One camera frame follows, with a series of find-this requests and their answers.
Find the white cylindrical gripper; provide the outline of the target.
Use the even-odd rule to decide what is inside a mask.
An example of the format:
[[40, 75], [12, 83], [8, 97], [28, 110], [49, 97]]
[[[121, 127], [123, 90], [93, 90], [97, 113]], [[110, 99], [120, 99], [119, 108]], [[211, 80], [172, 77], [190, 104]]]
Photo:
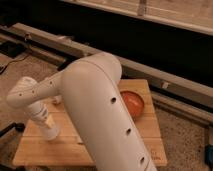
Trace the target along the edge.
[[48, 109], [42, 101], [37, 101], [31, 105], [28, 105], [25, 112], [32, 121], [38, 124], [45, 123], [49, 128], [54, 126], [54, 120], [51, 116], [49, 116]]

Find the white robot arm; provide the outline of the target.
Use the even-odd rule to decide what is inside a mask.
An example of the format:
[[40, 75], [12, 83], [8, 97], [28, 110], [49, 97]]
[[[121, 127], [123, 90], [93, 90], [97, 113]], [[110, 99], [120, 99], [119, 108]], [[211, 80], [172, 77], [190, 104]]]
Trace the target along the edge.
[[60, 95], [98, 171], [157, 171], [120, 95], [121, 75], [117, 57], [101, 52], [34, 85], [19, 81], [7, 103], [18, 108]]

